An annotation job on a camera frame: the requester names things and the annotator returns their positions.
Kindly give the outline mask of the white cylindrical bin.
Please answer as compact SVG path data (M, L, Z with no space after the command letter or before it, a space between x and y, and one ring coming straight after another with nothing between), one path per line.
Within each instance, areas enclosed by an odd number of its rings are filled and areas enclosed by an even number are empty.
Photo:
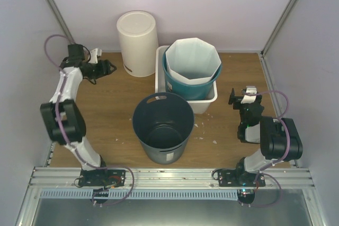
M123 66L134 77L147 77L155 72L158 45L155 18L145 11L131 11L117 21Z

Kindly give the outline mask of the dark grey round bin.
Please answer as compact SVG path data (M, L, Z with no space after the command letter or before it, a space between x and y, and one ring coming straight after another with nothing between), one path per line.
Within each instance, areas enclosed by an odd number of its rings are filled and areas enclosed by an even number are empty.
M169 165L184 153L194 129L193 109L176 94L151 94L135 108L132 127L149 159Z

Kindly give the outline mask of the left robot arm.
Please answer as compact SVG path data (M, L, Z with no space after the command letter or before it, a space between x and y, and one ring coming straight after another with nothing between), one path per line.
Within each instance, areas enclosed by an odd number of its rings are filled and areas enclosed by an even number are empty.
M102 60L102 50L95 48L85 59L86 48L81 44L68 45L68 56L57 67L59 82L48 103L41 104L40 113L51 141L68 149L80 162L82 170L91 171L91 180L98 186L109 181L106 163L86 137L85 120L76 104L82 81L95 85L99 78L116 71L109 60Z

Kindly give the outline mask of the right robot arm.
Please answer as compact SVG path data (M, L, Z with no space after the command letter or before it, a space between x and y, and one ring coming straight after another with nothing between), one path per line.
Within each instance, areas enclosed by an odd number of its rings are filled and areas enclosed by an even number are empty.
M240 123L237 137L243 143L259 144L260 148L250 156L242 158L233 170L235 182L240 186L251 186L263 182L263 171L281 162L298 160L303 153L303 145L294 120L285 118L285 112L276 118L263 116L261 105L263 94L277 93L286 100L280 91L259 93L254 86L247 86L241 96L232 89L228 104L239 111Z

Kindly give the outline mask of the white rectangular tub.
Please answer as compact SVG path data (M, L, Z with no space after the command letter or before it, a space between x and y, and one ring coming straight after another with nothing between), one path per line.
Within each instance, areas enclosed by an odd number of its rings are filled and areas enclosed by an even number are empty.
M155 65L155 92L165 92L165 73L162 68L163 54L168 46L160 46L156 50L156 65ZM218 97L217 83L214 81L207 97L204 100L188 101L195 114L203 114L210 104Z

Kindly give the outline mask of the teal round bin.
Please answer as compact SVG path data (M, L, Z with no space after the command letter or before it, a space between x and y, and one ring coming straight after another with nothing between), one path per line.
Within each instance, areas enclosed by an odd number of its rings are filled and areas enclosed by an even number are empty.
M208 81L207 83L197 85L185 84L174 79L167 71L166 52L168 49L169 46L165 49L162 60L166 92L177 94L187 101L204 100L209 94L210 90L213 88L214 82L220 76L222 64L218 67L216 73L212 77L212 80Z

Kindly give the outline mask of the white faceted bin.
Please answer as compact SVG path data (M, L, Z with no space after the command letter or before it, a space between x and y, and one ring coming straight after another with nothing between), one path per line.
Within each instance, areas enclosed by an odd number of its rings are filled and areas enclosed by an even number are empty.
M176 40L166 50L165 60L169 75L188 85L211 81L221 66L215 47L199 38Z

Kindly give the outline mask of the left aluminium frame post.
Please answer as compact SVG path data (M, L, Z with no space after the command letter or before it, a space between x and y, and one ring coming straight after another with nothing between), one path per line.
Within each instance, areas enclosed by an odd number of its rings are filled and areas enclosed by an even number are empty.
M44 47L47 50L48 54L53 53L53 56L58 56L59 58L66 57L67 54L67 45L71 42L74 42L74 38L66 21L61 14L61 11L55 0L45 0L52 16L53 20L57 23L60 31L52 32L51 35L47 37L47 43L44 43Z

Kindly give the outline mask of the aluminium frame post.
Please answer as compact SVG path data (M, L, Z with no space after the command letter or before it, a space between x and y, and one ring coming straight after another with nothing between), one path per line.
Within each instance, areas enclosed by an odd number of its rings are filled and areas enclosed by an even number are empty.
M273 41L275 40L276 36L280 32L281 28L283 27L284 23L286 22L287 18L289 17L290 13L292 12L293 8L295 7L296 3L298 0L288 0L282 14L280 15L272 33L270 34L267 42L265 43L263 49L260 52L260 55L262 58L265 57L267 54L268 50L270 49Z
M74 42L74 38L66 21L61 14L61 11L55 0L45 0L52 16L53 20L57 23L60 31L52 32L51 35L47 37L47 43L44 43L44 47L47 50L48 54L53 53L53 56L58 56L59 58L66 57L67 54L67 45L71 42Z

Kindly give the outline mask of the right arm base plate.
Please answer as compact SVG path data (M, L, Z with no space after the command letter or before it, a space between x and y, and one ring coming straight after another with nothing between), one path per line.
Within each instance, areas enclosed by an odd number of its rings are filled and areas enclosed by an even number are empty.
M211 177L218 181L220 187L264 187L266 186L263 174L248 173L238 169L215 169Z

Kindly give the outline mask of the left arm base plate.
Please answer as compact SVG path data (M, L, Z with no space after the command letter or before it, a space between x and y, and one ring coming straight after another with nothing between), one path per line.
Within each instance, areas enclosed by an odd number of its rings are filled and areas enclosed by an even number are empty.
M114 188L124 186L125 170L96 169L81 170L80 176L74 180L74 185L82 187Z

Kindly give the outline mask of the aluminium front rail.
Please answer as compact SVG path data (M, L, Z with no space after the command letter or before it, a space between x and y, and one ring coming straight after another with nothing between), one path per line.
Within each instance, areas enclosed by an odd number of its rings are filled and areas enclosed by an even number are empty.
M37 167L33 170L30 187L74 188L80 168ZM210 168L133 168L135 189L219 189L212 179ZM308 169L277 168L266 173L274 177L284 189L314 187Z

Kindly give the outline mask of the right aluminium frame post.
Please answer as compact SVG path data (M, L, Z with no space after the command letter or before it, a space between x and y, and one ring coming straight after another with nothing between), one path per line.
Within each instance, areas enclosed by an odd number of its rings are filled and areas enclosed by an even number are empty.
M296 3L298 0L288 0L282 14L280 15L272 33L270 34L267 42L265 43L263 49L260 52L260 55L262 58L265 57L267 54L268 50L270 49L273 41L275 40L276 36L280 32L281 28L283 27L284 23L286 22L287 18L289 17L290 13L292 12L293 8L295 7Z

